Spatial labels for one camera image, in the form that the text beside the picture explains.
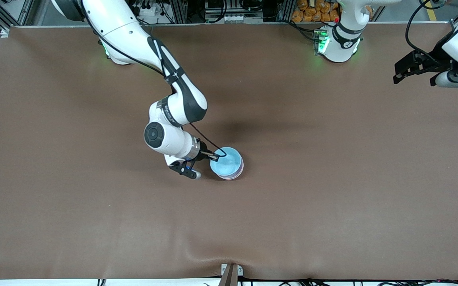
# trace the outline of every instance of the brown tabletop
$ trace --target brown tabletop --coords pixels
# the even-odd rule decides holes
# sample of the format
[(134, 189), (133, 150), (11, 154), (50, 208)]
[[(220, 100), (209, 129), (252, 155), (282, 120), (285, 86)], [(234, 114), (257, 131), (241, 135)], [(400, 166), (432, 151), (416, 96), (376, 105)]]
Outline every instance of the brown tabletop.
[[(392, 83), (404, 25), (333, 64), (286, 25), (161, 27), (245, 170), (192, 181), (142, 138), (170, 93), (90, 29), (0, 40), (0, 278), (458, 279), (458, 89)], [(414, 25), (429, 49), (449, 27)]]

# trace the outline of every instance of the yellow tape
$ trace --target yellow tape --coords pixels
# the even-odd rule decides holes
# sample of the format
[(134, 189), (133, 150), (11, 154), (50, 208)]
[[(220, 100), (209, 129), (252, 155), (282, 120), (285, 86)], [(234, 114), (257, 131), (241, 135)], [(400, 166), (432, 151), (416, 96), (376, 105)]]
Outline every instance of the yellow tape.
[[(425, 4), (425, 6), (427, 6), (427, 7), (429, 7), (429, 8), (432, 8), (431, 2), (427, 2), (427, 4)], [(437, 21), (437, 20), (438, 20), (438, 19), (436, 18), (436, 14), (434, 14), (434, 10), (427, 9), (427, 14), (429, 15), (429, 20), (430, 20), (430, 21)]]

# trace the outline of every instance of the plastic container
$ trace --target plastic container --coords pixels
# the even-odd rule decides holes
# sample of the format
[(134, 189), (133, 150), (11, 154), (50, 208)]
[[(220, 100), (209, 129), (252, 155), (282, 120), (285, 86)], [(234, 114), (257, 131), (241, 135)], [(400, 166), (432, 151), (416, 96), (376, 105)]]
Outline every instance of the plastic container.
[[(234, 148), (222, 147), (220, 149), (224, 150), (227, 156), (219, 157), (218, 162), (210, 161), (211, 170), (224, 180), (236, 179), (243, 172), (243, 158)], [(223, 155), (220, 149), (217, 149), (215, 154)]]

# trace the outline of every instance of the brown table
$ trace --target brown table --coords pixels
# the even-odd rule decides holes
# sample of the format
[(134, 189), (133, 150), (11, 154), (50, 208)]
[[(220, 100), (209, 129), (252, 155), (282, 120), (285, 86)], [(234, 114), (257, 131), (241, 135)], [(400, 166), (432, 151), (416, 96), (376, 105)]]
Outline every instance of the brown table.
[[(345, 64), (286, 25), (153, 31), (205, 93), (198, 123), (245, 170), (192, 181), (142, 139), (162, 78), (89, 29), (0, 40), (0, 278), (458, 279), (458, 89), (392, 83), (404, 25)], [(428, 49), (444, 24), (414, 25)]]

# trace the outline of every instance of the light blue lid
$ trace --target light blue lid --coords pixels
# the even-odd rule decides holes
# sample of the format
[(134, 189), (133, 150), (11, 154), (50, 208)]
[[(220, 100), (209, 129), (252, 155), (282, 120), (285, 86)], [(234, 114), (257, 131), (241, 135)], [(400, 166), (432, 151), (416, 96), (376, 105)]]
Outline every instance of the light blue lid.
[[(220, 149), (224, 150), (227, 156), (219, 157), (218, 162), (210, 160), (211, 170), (220, 176), (230, 176), (237, 172), (241, 166), (240, 153), (231, 147), (222, 147)], [(215, 154), (223, 155), (224, 153), (220, 149), (217, 149)]]

